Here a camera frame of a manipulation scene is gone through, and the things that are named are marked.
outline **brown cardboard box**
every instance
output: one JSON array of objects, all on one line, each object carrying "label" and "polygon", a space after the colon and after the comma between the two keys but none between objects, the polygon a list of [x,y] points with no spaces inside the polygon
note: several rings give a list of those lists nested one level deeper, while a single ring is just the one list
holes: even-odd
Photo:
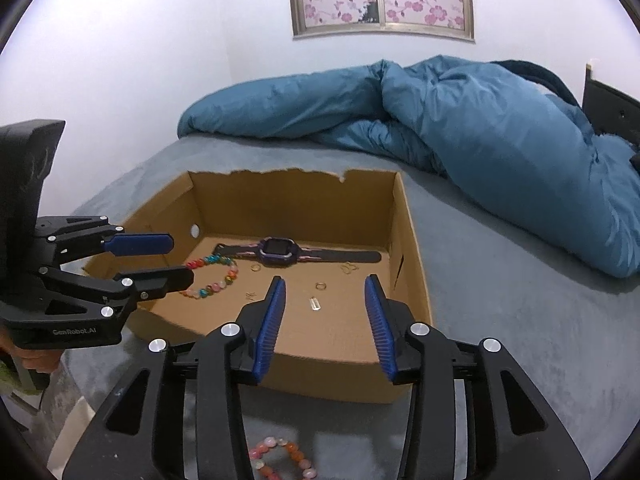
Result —
[{"label": "brown cardboard box", "polygon": [[[197,238],[191,235],[193,225],[199,227]],[[180,265],[210,254],[219,242],[267,236],[292,238],[302,246],[379,250],[380,263],[357,264],[357,269],[301,262],[255,272],[255,262],[238,260],[238,279],[224,291],[204,300],[170,294],[141,303],[128,326],[145,340],[193,340],[233,321],[248,301],[262,299],[272,277],[280,275],[287,285],[287,306],[264,386],[356,402],[391,402],[404,391],[380,370],[364,306],[364,279],[376,274],[388,297],[407,303],[416,319],[432,323],[399,173],[351,170],[344,178],[301,170],[188,173],[158,192],[124,227],[169,232],[175,248],[166,256],[101,254],[85,267],[87,273],[111,277],[129,269]],[[225,269],[196,269],[194,287],[219,281]],[[326,283],[326,290],[318,290],[318,282]],[[311,309],[310,298],[318,299],[320,310]]]}]

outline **watch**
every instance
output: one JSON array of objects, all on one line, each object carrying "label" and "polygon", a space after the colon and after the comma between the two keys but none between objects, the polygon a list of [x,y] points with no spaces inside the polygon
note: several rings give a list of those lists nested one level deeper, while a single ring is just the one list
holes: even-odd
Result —
[{"label": "watch", "polygon": [[218,244],[213,254],[256,258],[265,265],[288,267],[297,262],[337,262],[354,264],[376,264],[382,256],[377,251],[335,251],[300,247],[290,238],[268,237],[257,244]]}]

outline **beaded bracelet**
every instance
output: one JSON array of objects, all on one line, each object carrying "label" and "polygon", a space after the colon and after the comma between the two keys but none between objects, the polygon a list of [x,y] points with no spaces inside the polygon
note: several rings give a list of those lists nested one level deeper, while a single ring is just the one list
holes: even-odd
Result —
[{"label": "beaded bracelet", "polygon": [[318,476],[318,472],[312,467],[311,462],[305,458],[305,454],[298,449],[298,445],[285,440],[284,438],[274,438],[268,436],[259,442],[253,449],[249,450],[249,458],[254,460],[254,467],[261,476],[267,480],[282,480],[271,467],[266,465],[262,457],[276,446],[283,447],[289,453],[289,457],[302,469],[303,480],[311,480]]},{"label": "beaded bracelet", "polygon": [[192,260],[184,264],[188,269],[198,269],[200,267],[206,267],[212,264],[223,264],[229,266],[229,270],[226,273],[225,279],[220,282],[210,283],[209,285],[201,288],[200,290],[193,290],[188,288],[182,290],[180,294],[186,298],[193,298],[199,300],[206,298],[207,296],[213,296],[216,292],[220,292],[225,289],[227,285],[231,285],[238,277],[238,266],[236,262],[228,256],[220,256],[219,254],[212,254],[211,256],[205,256],[197,260]]}]

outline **white wall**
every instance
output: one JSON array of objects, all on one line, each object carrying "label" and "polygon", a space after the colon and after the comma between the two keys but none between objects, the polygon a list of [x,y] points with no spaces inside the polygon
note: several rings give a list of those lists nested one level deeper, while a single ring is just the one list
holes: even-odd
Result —
[{"label": "white wall", "polygon": [[640,98],[640,36],[618,0],[474,0],[476,44],[386,34],[292,41],[289,0],[224,1],[234,81],[382,58],[411,64],[450,54],[539,63],[556,72],[581,101],[585,65],[595,58],[597,78]]},{"label": "white wall", "polygon": [[0,55],[0,124],[67,121],[40,214],[69,214],[230,83],[219,0],[34,0]]},{"label": "white wall", "polygon": [[289,0],[35,0],[0,55],[0,124],[67,127],[41,214],[67,214],[175,140],[232,82],[436,54],[527,59],[582,97],[584,66],[640,98],[640,36],[617,0],[474,0],[476,44],[402,35],[292,40]]}]

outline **mattress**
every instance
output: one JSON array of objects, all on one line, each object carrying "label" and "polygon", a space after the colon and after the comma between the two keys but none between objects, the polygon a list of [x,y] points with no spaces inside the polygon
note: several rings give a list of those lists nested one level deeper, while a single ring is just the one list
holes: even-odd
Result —
[{"label": "mattress", "polygon": [[[75,213],[123,221],[185,171],[292,167],[337,174],[350,168],[403,172],[438,329],[449,338],[474,344],[488,336],[502,341],[556,410],[592,476],[604,468],[640,413],[640,276],[617,280],[590,269],[565,251],[482,210],[447,180],[384,158],[307,141],[193,135],[113,182]],[[80,265],[70,268],[79,271]],[[74,406],[73,399],[64,397],[83,397],[96,410],[143,348],[125,330],[120,345],[64,354],[41,416],[60,422],[43,430],[48,433],[38,448],[42,455],[50,452],[64,421],[64,416],[51,412]],[[296,440],[322,479],[396,478],[407,398],[389,406],[371,406],[263,388],[242,389],[241,396],[250,444],[270,434]],[[462,399],[458,408],[456,477],[464,478]],[[186,471],[187,478],[194,478],[193,398],[189,395],[185,414]],[[284,465],[283,476],[287,477]]]}]

